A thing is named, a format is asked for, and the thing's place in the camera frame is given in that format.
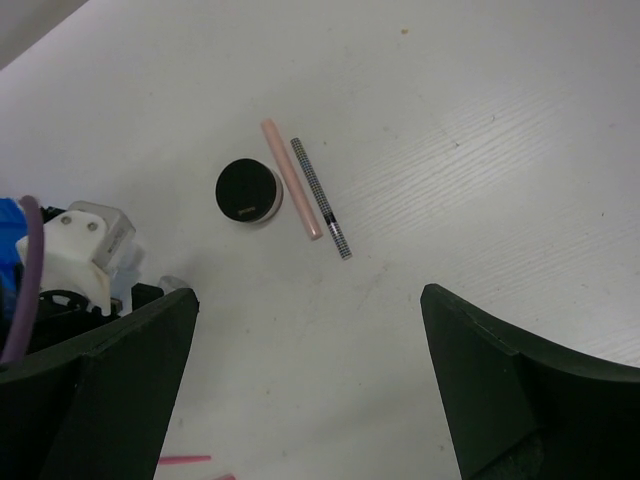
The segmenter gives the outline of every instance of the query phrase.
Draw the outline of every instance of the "purple cable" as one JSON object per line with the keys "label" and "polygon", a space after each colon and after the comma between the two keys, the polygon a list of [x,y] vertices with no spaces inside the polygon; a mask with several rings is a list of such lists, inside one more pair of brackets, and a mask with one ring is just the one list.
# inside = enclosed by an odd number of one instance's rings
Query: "purple cable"
{"label": "purple cable", "polygon": [[2,351],[0,363],[22,360],[27,353],[33,324],[38,313],[40,280],[44,266],[44,225],[38,201],[25,195],[19,202],[27,219],[27,260],[22,276],[22,285],[16,301],[16,312],[11,323],[7,343]]}

